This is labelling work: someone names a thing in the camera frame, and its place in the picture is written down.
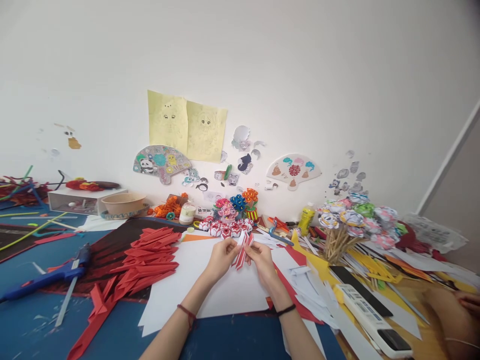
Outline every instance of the yellow glue bottle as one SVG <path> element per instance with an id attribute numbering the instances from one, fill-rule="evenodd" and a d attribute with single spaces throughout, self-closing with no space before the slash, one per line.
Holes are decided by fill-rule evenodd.
<path id="1" fill-rule="evenodd" d="M 305 206 L 301 211 L 301 219 L 298 223 L 298 227 L 300 228 L 302 236 L 307 236 L 309 234 L 309 226 L 315 216 L 315 213 L 316 210 L 314 208 L 314 204 L 311 202 L 308 202 L 307 206 Z"/>

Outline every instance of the table surface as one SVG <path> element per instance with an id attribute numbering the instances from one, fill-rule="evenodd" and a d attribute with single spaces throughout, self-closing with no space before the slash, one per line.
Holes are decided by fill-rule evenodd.
<path id="1" fill-rule="evenodd" d="M 2 214 L 40 211 L 32 208 L 0 210 Z M 66 219 L 67 225 L 80 226 L 83 215 L 77 219 Z M 1 224 L 43 224 L 46 220 L 12 220 L 0 218 Z M 42 269 L 62 264 L 75 256 L 85 243 L 93 244 L 108 231 L 86 232 L 82 237 L 74 236 L 63 240 L 38 245 L 3 263 L 0 263 L 0 292 L 11 286 L 24 283 L 39 275 L 34 263 Z M 447 359 L 442 333 L 437 317 L 421 301 L 422 292 L 433 284 L 425 281 L 404 279 L 397 288 L 430 321 L 431 326 L 420 328 L 423 341 L 416 339 L 391 320 L 388 322 L 413 347 L 416 360 Z M 1 333 L 0 359 L 65 359 L 72 346 L 87 327 L 87 318 L 93 309 L 87 297 L 73 297 L 68 306 L 63 324 L 54 329 L 64 296 L 36 292 L 16 301 L 0 304 Z M 107 318 L 82 359 L 138 359 L 155 337 L 155 333 L 142 337 L 138 321 L 145 304 L 120 301 Z M 183 348 L 181 359 L 276 359 L 288 360 L 282 330 L 277 318 L 258 315 L 227 315 L 200 319 L 190 333 Z M 317 326 L 323 343 L 332 341 L 330 329 Z M 336 336 L 347 359 L 356 359 L 355 354 L 343 339 Z"/>

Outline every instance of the decorated paper fan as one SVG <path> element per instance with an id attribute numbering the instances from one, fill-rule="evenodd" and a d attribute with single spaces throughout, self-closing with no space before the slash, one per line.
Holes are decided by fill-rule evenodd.
<path id="1" fill-rule="evenodd" d="M 305 155 L 292 153 L 274 161 L 266 176 L 288 184 L 290 191 L 297 190 L 300 183 L 322 175 L 318 165 Z"/>
<path id="2" fill-rule="evenodd" d="M 150 145 L 140 151 L 133 162 L 136 173 L 155 175 L 164 185 L 170 184 L 172 175 L 192 167 L 185 155 L 174 147 Z"/>

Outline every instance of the small jar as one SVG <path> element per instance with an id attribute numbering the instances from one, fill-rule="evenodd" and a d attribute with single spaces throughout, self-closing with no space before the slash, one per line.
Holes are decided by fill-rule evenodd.
<path id="1" fill-rule="evenodd" d="M 190 225 L 194 222 L 195 212 L 197 207 L 189 203 L 188 201 L 183 204 L 178 217 L 178 222 L 182 225 Z"/>

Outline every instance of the blue glue gun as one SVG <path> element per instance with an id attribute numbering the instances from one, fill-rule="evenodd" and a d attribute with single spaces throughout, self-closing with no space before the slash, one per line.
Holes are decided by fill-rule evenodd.
<path id="1" fill-rule="evenodd" d="M 43 274 L 34 280 L 25 282 L 22 285 L 14 286 L 0 298 L 0 303 L 7 300 L 20 299 L 26 295 L 34 293 L 38 289 L 44 288 L 47 285 L 56 283 L 57 281 L 71 281 L 73 278 L 79 278 L 87 271 L 87 264 L 90 260 L 90 245 L 85 244 L 75 259 L 67 262 L 62 267 L 55 271 Z"/>

